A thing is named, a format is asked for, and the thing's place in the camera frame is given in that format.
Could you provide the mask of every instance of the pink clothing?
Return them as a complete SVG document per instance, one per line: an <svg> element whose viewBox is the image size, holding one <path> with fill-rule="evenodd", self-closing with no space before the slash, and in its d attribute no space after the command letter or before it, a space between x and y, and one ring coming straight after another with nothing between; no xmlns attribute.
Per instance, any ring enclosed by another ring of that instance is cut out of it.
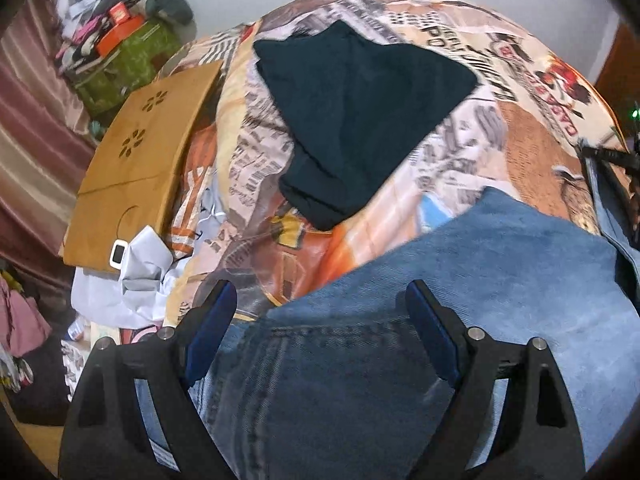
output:
<svg viewBox="0 0 640 480"><path fill-rule="evenodd" d="M0 344L14 357L42 345L51 327L33 298L25 298L0 276Z"/></svg>

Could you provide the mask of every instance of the black cloth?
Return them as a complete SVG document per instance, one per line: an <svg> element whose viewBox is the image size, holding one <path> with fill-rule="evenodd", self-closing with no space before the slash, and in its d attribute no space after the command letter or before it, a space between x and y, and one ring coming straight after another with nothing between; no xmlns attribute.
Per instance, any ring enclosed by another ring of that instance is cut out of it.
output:
<svg viewBox="0 0 640 480"><path fill-rule="evenodd" d="M294 141L280 191L323 231L362 209L478 83L447 57L373 43L340 21L254 49Z"/></svg>
<svg viewBox="0 0 640 480"><path fill-rule="evenodd" d="M5 390L15 418L25 424L64 426L69 408L60 339L50 336L42 346L22 358L33 372L33 384L18 393Z"/></svg>

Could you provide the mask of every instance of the small white device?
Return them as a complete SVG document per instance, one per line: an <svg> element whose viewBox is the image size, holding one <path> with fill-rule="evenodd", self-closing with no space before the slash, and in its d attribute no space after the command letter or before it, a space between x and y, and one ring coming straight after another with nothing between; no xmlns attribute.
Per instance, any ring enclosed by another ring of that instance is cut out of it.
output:
<svg viewBox="0 0 640 480"><path fill-rule="evenodd" d="M124 251L129 247L129 243L124 240L116 240L111 248L111 256L109 256L109 265L114 269L120 270L122 268L122 259L124 257Z"/></svg>

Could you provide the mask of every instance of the bed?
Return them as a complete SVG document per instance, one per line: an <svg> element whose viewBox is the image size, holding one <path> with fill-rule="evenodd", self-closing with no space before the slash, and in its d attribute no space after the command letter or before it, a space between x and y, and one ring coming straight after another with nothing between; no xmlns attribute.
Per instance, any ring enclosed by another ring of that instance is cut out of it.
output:
<svg viewBox="0 0 640 480"><path fill-rule="evenodd" d="M380 44L433 49L473 69L481 84L366 208L320 232L278 190L292 142L252 45L315 34L336 20ZM176 256L193 255L168 298L165 326L199 305L204 280L219 278L238 289L236 318L255 320L460 215L485 186L599 234L574 146L583 137L624 149L614 115L580 73L497 12L463 0L297 0L188 44L158 77L219 59L217 115L193 134L165 238Z"/></svg>

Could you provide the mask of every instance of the orange box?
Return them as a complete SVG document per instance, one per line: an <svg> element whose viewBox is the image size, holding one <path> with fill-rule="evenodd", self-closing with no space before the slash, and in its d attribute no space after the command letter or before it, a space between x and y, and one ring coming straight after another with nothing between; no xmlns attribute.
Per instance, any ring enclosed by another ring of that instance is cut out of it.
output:
<svg viewBox="0 0 640 480"><path fill-rule="evenodd" d="M131 17L127 7L122 2L118 2L111 7L111 9L109 9L109 15L111 16L114 25L124 23Z"/></svg>
<svg viewBox="0 0 640 480"><path fill-rule="evenodd" d="M95 47L100 57L105 57L114 48L116 48L121 41L126 40L144 24L144 17L137 15L124 23L114 25Z"/></svg>

